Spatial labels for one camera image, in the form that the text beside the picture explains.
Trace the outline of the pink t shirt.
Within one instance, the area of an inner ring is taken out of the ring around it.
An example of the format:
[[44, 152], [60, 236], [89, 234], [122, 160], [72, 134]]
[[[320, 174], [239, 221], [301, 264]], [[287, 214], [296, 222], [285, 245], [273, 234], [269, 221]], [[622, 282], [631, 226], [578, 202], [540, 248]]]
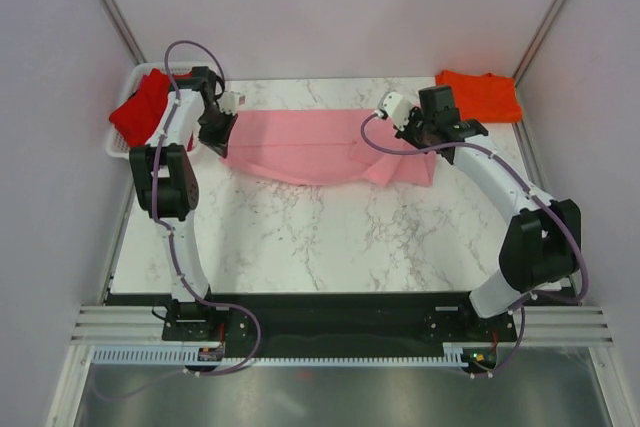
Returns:
[[329, 186], [367, 181], [432, 185], [436, 155], [396, 156], [364, 142], [368, 112], [354, 110], [244, 111], [233, 128], [231, 169], [294, 185]]

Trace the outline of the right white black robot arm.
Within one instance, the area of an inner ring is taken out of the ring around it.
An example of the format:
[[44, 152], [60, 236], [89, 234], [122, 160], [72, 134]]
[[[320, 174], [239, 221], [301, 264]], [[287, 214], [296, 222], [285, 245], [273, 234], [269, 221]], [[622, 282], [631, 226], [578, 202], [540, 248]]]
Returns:
[[491, 201], [507, 225], [498, 270], [468, 296], [469, 309], [458, 315], [467, 339], [483, 339], [494, 317], [512, 312], [526, 297], [586, 272], [581, 252], [581, 212], [570, 200], [558, 201], [525, 179], [500, 154], [488, 129], [461, 118], [449, 86], [420, 90], [413, 104], [389, 93], [381, 108], [396, 136], [420, 152], [435, 151], [464, 173]]

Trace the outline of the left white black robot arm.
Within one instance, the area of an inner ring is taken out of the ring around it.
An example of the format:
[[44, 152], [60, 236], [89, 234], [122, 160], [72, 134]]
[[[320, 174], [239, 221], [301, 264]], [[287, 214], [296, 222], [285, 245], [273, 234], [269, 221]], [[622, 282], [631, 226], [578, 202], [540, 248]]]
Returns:
[[222, 342], [228, 311], [202, 303], [211, 299], [211, 291], [195, 236], [200, 192], [188, 144], [196, 137], [198, 145], [226, 158], [238, 101], [207, 66], [171, 79], [160, 100], [164, 111], [158, 126], [144, 144], [130, 149], [129, 164], [138, 204], [164, 239], [171, 269], [162, 339]]

